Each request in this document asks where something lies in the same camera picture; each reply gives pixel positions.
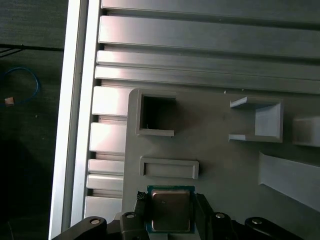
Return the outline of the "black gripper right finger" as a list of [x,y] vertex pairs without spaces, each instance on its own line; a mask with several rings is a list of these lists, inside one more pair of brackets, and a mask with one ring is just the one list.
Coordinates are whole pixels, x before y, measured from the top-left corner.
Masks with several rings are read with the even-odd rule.
[[194,223],[202,240],[300,240],[301,237],[262,217],[243,224],[215,212],[203,194],[194,196]]

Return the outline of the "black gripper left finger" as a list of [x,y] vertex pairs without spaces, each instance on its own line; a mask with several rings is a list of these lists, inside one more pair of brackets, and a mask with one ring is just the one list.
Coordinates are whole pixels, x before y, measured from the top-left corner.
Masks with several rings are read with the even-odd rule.
[[110,223],[98,216],[86,217],[63,231],[55,240],[147,240],[145,211],[148,195],[138,192],[133,211],[121,213]]

